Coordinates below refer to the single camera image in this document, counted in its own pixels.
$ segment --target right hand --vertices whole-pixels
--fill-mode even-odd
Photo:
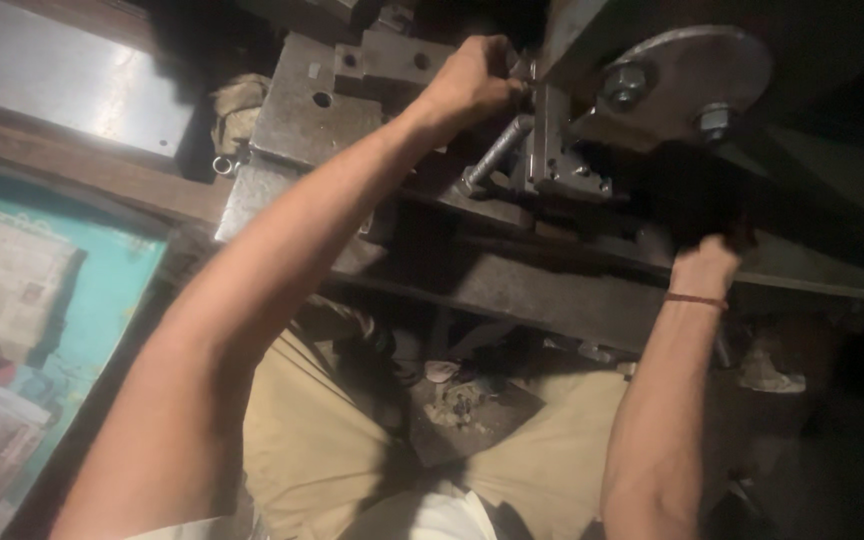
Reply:
[[[465,40],[424,92],[409,105],[435,127],[440,141],[451,141],[462,129],[499,112],[522,97],[525,83],[505,79],[509,39],[473,35]]]
[[[711,234],[695,248],[681,251],[672,264],[669,292],[725,300],[742,258],[722,234]]]

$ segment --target hole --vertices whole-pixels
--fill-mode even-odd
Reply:
[[[426,71],[430,66],[432,66],[432,60],[429,59],[429,56],[424,53],[418,53],[415,55],[415,67],[421,69],[422,71]]]
[[[312,94],[312,101],[323,109],[328,109],[332,105],[332,96],[326,92],[316,92]]]

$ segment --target beige trousers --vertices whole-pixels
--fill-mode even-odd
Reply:
[[[472,456],[459,484],[509,506],[534,540],[577,540],[599,520],[621,374],[556,375],[546,406]],[[318,352],[286,330],[255,371],[244,427],[246,487],[272,540],[332,540],[374,503],[413,487],[413,454],[360,412]]]

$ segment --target red thread bracelet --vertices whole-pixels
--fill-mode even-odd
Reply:
[[[692,302],[695,304],[707,304],[714,306],[723,312],[729,310],[729,303],[726,300],[715,300],[713,298],[702,298],[701,296],[689,296],[688,294],[675,294],[674,292],[665,293],[666,302]]]

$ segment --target person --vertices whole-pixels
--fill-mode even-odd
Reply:
[[[188,284],[131,366],[54,540],[228,538],[243,468],[273,539],[577,539],[599,520],[613,540],[696,536],[703,385],[738,266],[722,237],[676,259],[683,296],[661,308],[630,385],[549,379],[541,411],[425,492],[402,443],[290,326],[423,156],[522,96],[493,71],[508,46],[470,37],[400,116],[297,182]]]

